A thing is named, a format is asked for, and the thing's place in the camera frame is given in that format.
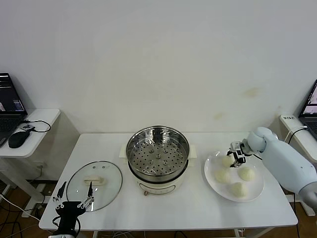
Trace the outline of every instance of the glass lid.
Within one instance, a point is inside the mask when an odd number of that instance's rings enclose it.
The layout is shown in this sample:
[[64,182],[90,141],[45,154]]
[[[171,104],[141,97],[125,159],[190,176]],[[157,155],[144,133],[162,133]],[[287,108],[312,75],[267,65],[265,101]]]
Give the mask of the glass lid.
[[93,186],[94,202],[87,212],[102,209],[117,197],[122,185],[122,174],[115,164],[108,161],[87,164],[70,179],[66,189],[67,200],[85,201],[90,182]]

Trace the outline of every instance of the steamed bun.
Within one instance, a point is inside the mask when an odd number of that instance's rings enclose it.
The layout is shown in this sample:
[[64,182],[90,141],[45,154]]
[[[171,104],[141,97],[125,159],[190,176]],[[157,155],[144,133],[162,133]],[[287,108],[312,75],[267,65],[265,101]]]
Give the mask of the steamed bun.
[[222,165],[229,168],[234,163],[234,157],[233,154],[231,155],[225,155],[222,157]]
[[248,195],[248,188],[241,182],[236,182],[230,186],[231,192],[236,197],[245,197]]
[[250,167],[243,167],[238,170],[238,175],[244,181],[252,181],[255,179],[255,172]]
[[216,180],[221,183],[229,183],[230,182],[230,172],[228,169],[220,169],[214,173]]

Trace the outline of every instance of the pot handle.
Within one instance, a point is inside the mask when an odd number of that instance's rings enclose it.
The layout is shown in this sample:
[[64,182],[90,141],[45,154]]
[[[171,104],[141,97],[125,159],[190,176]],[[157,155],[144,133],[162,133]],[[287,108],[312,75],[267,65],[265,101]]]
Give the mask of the pot handle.
[[123,159],[122,161],[123,161],[124,164],[127,164],[127,163],[128,163],[128,159],[127,159],[127,157],[125,156],[125,150],[126,150],[126,148],[127,148],[127,145],[126,145],[126,144],[123,144],[123,145],[121,146],[120,154],[119,154],[119,158],[120,158],[120,159]]
[[197,160],[196,146],[189,145],[188,166],[195,166]]

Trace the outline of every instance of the wooden floor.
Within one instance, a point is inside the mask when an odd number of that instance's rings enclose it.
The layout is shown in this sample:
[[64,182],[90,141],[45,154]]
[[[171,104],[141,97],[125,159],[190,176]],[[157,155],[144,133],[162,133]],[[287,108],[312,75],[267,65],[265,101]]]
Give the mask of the wooden floor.
[[[44,195],[50,195],[50,192],[53,192],[54,184],[48,184],[43,191]],[[18,206],[25,206],[30,197],[21,189],[11,189],[7,194],[7,198]],[[1,206],[9,209],[9,205],[6,201],[2,201]],[[17,208],[11,206],[11,210],[17,211]],[[302,208],[302,206],[297,203],[296,204],[297,216],[299,219],[299,231],[301,238],[317,238],[317,226],[316,226],[316,217],[308,217]],[[39,210],[39,215],[42,215],[44,208]],[[8,212],[0,208],[0,224],[4,223]],[[28,226],[32,226],[31,228],[23,231],[24,238],[47,238],[50,233],[48,231],[41,230],[37,224],[38,221],[33,218],[21,218],[21,213],[10,213],[8,216],[7,222],[14,222],[17,220],[21,229],[24,229]],[[13,224],[6,224],[5,226],[0,225],[0,238],[6,238],[12,234]],[[19,227],[17,225],[14,226],[14,232],[18,232]],[[214,237],[234,237],[233,230],[219,230],[219,231],[183,231],[184,234],[188,238],[214,238]],[[88,238],[92,238],[92,232],[83,232],[84,235]],[[112,232],[99,232],[99,238],[111,238]],[[174,238],[175,232],[146,232],[146,238]],[[144,232],[131,232],[131,235],[134,238],[143,238]],[[13,238],[21,237],[20,234],[16,234]],[[268,232],[262,238],[297,238],[296,226],[293,227],[284,227],[284,228],[275,228],[272,231]],[[184,238],[181,233],[177,233],[176,238]]]

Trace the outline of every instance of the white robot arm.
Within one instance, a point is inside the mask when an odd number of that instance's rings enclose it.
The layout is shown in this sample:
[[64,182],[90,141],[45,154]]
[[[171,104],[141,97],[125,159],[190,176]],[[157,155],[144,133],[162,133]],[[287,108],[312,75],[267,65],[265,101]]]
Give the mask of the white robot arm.
[[259,152],[263,164],[282,187],[300,194],[303,201],[317,212],[317,172],[315,167],[289,144],[277,139],[271,130],[258,127],[242,142],[232,142],[229,154],[233,153],[238,167],[245,163],[244,156]]

